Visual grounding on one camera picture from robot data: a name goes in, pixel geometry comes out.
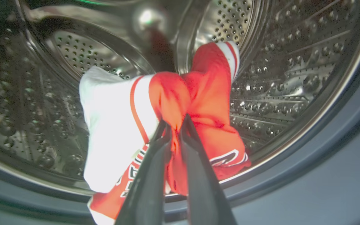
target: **red garment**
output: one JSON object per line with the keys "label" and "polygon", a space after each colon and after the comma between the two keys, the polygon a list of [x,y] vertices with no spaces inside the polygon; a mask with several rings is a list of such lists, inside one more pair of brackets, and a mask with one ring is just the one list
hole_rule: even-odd
{"label": "red garment", "polygon": [[[167,182],[173,192],[187,195],[187,171],[178,145],[178,132],[188,113],[196,127],[206,154],[219,180],[230,178],[251,165],[238,132],[230,126],[230,89],[239,66],[234,43],[210,43],[199,47],[190,73],[181,77],[175,73],[154,75],[148,88],[150,104],[156,118],[163,118],[172,127],[172,158],[167,166]],[[135,78],[130,101],[137,88]],[[136,106],[131,105],[134,120],[144,142],[150,134],[138,119]],[[113,224],[135,178],[147,146],[131,162],[122,177],[108,193],[97,193],[89,208],[98,225]]]}

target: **red and white clothing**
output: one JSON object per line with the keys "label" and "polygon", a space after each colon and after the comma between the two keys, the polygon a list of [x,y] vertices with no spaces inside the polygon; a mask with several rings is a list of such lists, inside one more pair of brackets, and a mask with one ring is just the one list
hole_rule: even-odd
{"label": "red and white clothing", "polygon": [[229,118],[238,67],[236,45],[225,42],[199,47],[191,72],[181,76],[160,72],[124,81],[98,67],[84,74],[80,99],[90,132],[84,178],[97,192],[88,206],[98,225],[114,224],[160,119],[174,137],[166,177],[171,191],[188,193],[177,139],[187,113],[219,180],[250,166]]}

